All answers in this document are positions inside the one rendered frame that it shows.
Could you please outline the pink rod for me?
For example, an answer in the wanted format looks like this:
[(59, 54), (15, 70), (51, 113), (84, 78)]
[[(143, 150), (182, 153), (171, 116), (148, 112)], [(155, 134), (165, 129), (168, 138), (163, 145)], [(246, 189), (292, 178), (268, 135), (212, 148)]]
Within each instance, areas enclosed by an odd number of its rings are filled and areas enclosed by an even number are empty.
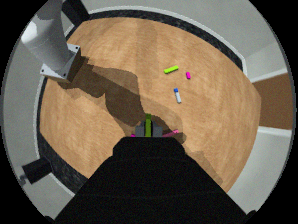
[(165, 133), (165, 134), (162, 135), (162, 137), (169, 137), (169, 136), (172, 136), (172, 135), (177, 134), (177, 133), (179, 133), (178, 129), (173, 130), (173, 131), (168, 132), (168, 133)]

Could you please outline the lime green rod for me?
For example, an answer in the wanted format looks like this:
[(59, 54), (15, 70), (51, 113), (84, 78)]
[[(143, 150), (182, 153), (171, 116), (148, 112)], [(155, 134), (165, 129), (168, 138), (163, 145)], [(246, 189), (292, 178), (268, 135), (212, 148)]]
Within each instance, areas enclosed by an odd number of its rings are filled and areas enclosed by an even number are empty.
[(151, 137), (151, 114), (146, 114), (146, 135), (145, 137)]
[(174, 67), (171, 67), (169, 69), (164, 70), (164, 73), (166, 74), (166, 73), (172, 72), (172, 71), (177, 70), (177, 69), (178, 69), (178, 66), (174, 66)]

